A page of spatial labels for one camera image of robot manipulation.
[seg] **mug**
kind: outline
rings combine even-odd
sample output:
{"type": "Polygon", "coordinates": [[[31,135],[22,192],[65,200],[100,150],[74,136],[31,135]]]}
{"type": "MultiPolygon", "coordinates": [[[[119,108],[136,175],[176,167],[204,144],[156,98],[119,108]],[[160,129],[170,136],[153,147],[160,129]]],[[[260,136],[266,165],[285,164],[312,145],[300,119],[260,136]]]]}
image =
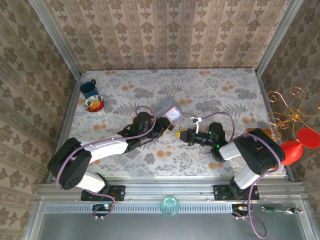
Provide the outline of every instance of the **mug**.
{"type": "Polygon", "coordinates": [[[91,81],[87,81],[81,84],[80,91],[82,92],[85,99],[93,96],[98,95],[98,89],[96,87],[96,80],[92,79],[91,81]]]}

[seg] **patterned wallpaper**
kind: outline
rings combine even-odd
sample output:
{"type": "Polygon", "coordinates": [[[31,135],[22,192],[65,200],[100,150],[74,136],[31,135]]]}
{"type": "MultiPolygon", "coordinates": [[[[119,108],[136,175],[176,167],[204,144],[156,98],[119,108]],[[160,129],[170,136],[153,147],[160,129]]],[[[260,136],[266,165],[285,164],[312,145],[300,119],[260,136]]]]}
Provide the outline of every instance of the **patterned wallpaper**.
{"type": "Polygon", "coordinates": [[[43,0],[81,70],[252,68],[289,0],[43,0]]]}
{"type": "Polygon", "coordinates": [[[0,1],[0,239],[22,239],[75,80],[27,0],[0,1]]]}
{"type": "MultiPolygon", "coordinates": [[[[297,108],[299,98],[290,96],[290,87],[301,87],[307,97],[301,109],[308,115],[319,115],[320,109],[320,0],[305,0],[262,74],[267,91],[278,91],[289,106],[297,108]]],[[[278,112],[284,112],[284,105],[279,102],[272,106],[278,112]]],[[[306,123],[318,132],[320,118],[306,118],[306,123]]],[[[286,141],[292,137],[290,130],[283,132],[286,141]]],[[[302,181],[315,212],[320,227],[320,149],[304,148],[303,157],[292,165],[297,181],[302,181]]]]}

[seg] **cable connector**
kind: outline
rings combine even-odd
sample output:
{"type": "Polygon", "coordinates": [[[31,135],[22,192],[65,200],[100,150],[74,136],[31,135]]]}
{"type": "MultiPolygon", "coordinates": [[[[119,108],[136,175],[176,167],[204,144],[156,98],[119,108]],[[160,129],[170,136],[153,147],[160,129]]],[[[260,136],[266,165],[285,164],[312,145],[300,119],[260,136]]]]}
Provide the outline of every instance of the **cable connector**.
{"type": "Polygon", "coordinates": [[[191,120],[192,125],[196,125],[195,133],[198,134],[198,132],[199,132],[199,126],[200,126],[199,123],[202,122],[202,118],[201,118],[201,117],[192,116],[192,117],[190,117],[190,120],[191,120]]]}
{"type": "Polygon", "coordinates": [[[238,210],[240,211],[248,211],[248,207],[247,206],[239,206],[238,210]]]}

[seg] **small plate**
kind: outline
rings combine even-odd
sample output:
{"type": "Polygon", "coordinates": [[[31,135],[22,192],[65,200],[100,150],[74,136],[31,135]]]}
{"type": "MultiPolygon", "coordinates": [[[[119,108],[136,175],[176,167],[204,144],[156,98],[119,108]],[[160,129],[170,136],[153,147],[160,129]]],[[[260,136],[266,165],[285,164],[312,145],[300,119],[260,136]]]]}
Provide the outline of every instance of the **small plate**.
{"type": "Polygon", "coordinates": [[[103,109],[105,107],[105,100],[104,100],[104,97],[101,96],[101,95],[92,95],[90,97],[88,97],[85,102],[84,102],[84,108],[89,111],[89,112],[99,112],[101,109],[103,109]],[[100,102],[103,102],[101,104],[103,104],[103,106],[101,107],[101,104],[100,106],[98,106],[96,109],[93,109],[93,110],[89,110],[89,108],[91,109],[90,105],[95,102],[95,101],[100,101],[100,102]]]}

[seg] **metal base plate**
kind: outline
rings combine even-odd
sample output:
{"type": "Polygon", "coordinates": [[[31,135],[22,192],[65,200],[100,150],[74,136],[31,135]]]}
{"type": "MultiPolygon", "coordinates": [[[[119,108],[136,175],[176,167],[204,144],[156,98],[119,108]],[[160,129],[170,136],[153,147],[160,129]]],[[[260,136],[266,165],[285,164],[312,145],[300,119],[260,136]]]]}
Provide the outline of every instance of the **metal base plate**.
{"type": "MultiPolygon", "coordinates": [[[[238,198],[235,198],[230,190],[229,185],[214,185],[213,186],[213,192],[214,192],[214,200],[215,201],[230,201],[230,200],[248,200],[249,196],[249,189],[245,190],[242,194],[238,196],[238,198]]],[[[258,187],[254,186],[252,195],[252,200],[259,200],[259,192],[258,187]]]]}
{"type": "MultiPolygon", "coordinates": [[[[108,193],[103,192],[102,194],[107,194],[114,197],[116,202],[123,202],[126,195],[126,186],[124,185],[112,185],[109,188],[108,193]]],[[[86,190],[82,190],[81,201],[91,201],[91,202],[108,202],[110,198],[105,196],[91,195],[86,190]]]]}

